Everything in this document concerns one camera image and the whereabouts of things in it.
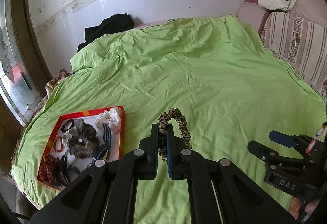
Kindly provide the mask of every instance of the metal screw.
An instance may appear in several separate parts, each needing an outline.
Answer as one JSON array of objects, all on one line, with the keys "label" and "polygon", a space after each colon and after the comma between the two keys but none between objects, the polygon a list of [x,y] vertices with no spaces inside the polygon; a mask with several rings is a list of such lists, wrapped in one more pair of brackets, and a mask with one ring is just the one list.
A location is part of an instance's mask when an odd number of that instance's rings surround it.
[{"label": "metal screw", "polygon": [[182,149],[182,151],[181,151],[181,154],[184,155],[184,156],[191,155],[191,153],[192,152],[189,149],[187,149],[187,148]]},{"label": "metal screw", "polygon": [[220,164],[224,167],[227,167],[231,164],[231,161],[229,159],[221,159]]},{"label": "metal screw", "polygon": [[96,167],[102,167],[104,164],[106,164],[106,162],[104,160],[97,160],[95,162]]},{"label": "metal screw", "polygon": [[144,154],[144,151],[142,149],[136,149],[134,150],[134,155],[141,156]]}]

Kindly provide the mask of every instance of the striped fabric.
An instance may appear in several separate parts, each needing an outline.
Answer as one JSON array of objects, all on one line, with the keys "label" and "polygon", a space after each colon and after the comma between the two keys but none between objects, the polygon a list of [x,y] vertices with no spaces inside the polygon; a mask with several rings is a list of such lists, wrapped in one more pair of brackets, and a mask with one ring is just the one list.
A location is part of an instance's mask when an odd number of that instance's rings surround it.
[{"label": "striped fabric", "polygon": [[327,29],[300,16],[273,12],[261,34],[264,46],[289,62],[320,96],[327,79]]}]

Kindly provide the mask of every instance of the brown hair tie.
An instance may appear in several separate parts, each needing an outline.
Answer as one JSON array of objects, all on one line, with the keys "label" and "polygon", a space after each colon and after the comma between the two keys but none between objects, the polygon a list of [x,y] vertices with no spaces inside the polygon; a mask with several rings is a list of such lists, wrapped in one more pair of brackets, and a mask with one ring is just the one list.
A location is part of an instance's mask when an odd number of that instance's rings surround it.
[{"label": "brown hair tie", "polygon": [[181,114],[179,109],[170,108],[168,112],[163,112],[158,118],[159,128],[159,155],[162,156],[162,160],[167,161],[167,141],[166,141],[166,130],[168,122],[174,118],[179,124],[178,129],[180,130],[180,136],[184,139],[186,148],[192,149],[190,144],[191,136],[187,129],[187,122],[185,116]]}]

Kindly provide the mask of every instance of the window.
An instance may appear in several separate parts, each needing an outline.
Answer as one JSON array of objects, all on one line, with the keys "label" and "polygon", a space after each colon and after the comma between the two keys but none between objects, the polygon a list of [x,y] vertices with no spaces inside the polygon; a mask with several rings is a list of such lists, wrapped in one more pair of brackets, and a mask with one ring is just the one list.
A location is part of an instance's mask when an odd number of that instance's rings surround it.
[{"label": "window", "polygon": [[11,20],[10,0],[0,0],[0,94],[23,126],[42,100],[18,50]]}]

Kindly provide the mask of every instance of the green fabric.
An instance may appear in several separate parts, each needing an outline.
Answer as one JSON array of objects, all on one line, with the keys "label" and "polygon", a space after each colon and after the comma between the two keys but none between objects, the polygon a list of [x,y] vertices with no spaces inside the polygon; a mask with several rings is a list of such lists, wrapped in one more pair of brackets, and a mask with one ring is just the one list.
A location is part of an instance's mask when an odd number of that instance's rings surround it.
[{"label": "green fabric", "polygon": [[[263,182],[264,163],[248,153],[247,144],[256,139],[281,155],[299,157],[270,142],[269,132],[312,136],[326,118],[322,98],[235,16],[178,19],[105,36],[71,64],[76,74],[58,85],[29,125],[11,171],[39,208],[57,194],[36,175],[63,114],[123,105],[126,153],[150,135],[161,112],[179,108],[193,150],[212,160],[229,158],[284,207],[290,196]],[[190,223],[187,183],[170,181],[162,160],[155,181],[139,182],[135,223]]]}]

